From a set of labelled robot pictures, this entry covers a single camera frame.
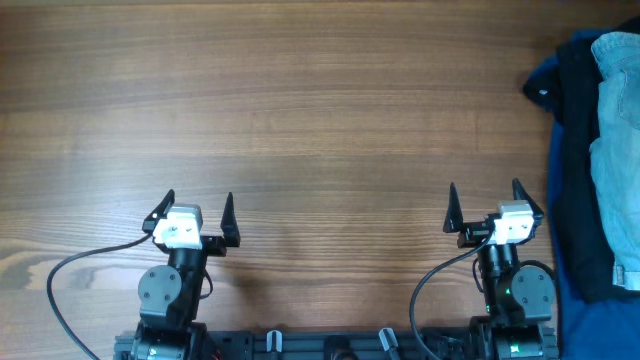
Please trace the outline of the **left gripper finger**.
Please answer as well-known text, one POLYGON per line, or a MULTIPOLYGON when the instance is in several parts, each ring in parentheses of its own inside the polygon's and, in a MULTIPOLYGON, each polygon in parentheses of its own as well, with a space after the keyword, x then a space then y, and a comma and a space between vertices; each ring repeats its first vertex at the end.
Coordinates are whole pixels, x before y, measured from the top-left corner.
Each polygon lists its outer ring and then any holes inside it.
POLYGON ((223 238, 226 247, 239 247, 241 242, 241 235, 237 224, 235 210, 234 210, 234 197, 231 192, 228 193, 224 211, 221 218, 220 229, 223 233, 223 238))
POLYGON ((170 189, 161 202, 147 215, 142 224, 142 231, 144 233, 152 233, 158 223, 162 219, 167 218, 167 214, 175 203, 175 191, 170 189))

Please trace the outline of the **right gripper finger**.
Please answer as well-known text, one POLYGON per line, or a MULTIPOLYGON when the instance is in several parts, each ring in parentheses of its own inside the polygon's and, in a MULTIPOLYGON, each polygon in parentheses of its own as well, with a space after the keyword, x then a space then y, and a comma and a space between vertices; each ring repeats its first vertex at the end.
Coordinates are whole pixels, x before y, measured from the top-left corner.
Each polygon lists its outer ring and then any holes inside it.
POLYGON ((445 215, 443 224, 444 233, 460 232, 463 228, 464 218, 460 205, 460 200, 457 192, 457 188, 454 183, 450 184, 448 208, 445 215))
POLYGON ((533 218, 535 220, 542 220, 544 218, 544 211, 526 192, 518 178, 514 178, 512 180, 512 192, 515 200, 523 200, 529 204, 533 212, 533 218))

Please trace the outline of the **light blue denim shorts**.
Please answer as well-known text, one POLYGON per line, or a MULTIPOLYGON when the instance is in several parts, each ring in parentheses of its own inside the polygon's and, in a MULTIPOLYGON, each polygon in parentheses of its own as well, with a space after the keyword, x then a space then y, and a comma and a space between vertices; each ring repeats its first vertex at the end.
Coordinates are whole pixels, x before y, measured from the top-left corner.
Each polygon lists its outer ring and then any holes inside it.
POLYGON ((606 240, 612 283, 639 289, 639 36, 610 32, 591 51, 598 85, 599 137, 590 145, 591 177, 606 240))

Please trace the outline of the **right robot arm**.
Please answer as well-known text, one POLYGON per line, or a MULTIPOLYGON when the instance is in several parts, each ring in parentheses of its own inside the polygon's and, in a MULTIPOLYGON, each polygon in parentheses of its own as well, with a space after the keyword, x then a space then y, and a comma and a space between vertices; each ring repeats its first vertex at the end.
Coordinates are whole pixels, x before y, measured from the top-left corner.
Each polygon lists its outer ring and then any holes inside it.
POLYGON ((535 260, 521 261, 517 247, 535 237, 543 210, 519 180, 512 181, 513 198, 495 213, 466 222, 454 185, 443 225, 458 235, 457 246, 474 251, 474 278, 484 295, 487 314, 471 318, 453 359, 557 359, 552 318, 555 272, 535 260))

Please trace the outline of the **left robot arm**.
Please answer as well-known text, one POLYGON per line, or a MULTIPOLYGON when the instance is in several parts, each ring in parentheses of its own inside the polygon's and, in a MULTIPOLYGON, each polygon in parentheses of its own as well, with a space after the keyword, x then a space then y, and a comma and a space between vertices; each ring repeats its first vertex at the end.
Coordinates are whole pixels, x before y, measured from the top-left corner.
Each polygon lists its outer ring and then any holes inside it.
POLYGON ((165 265, 149 269, 140 279, 140 322, 126 359, 187 360, 220 359, 220 350, 207 326, 195 321, 199 303, 206 295, 204 282, 210 257, 224 257, 240 245, 234 197, 226 198, 220 229, 222 234, 203 235, 203 216, 196 204, 179 204, 169 190, 144 219, 142 231, 168 255, 165 265))

